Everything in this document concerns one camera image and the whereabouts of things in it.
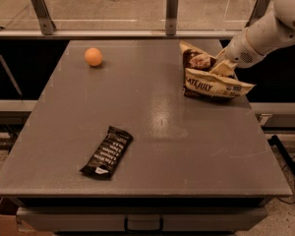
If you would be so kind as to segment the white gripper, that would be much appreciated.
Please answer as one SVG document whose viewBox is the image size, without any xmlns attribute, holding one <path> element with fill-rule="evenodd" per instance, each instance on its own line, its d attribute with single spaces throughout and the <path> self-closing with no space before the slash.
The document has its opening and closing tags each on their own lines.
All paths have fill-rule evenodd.
<svg viewBox="0 0 295 236">
<path fill-rule="evenodd" d="M 233 76 L 236 67 L 250 68 L 265 59 L 264 55 L 259 54 L 252 47 L 247 32 L 247 29 L 243 29 L 236 34 L 229 44 L 217 54 L 216 60 L 222 59 L 222 61 L 214 64 L 210 70 L 212 73 L 223 77 Z"/>
</svg>

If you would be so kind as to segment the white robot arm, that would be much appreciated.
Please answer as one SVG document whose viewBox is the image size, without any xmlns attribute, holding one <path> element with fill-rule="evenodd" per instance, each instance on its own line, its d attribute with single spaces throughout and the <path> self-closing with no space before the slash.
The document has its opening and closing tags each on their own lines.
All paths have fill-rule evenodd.
<svg viewBox="0 0 295 236">
<path fill-rule="evenodd" d="M 295 0 L 273 0 L 272 8 L 237 33 L 217 55 L 210 70 L 221 76 L 250 68 L 276 49 L 295 45 Z"/>
</svg>

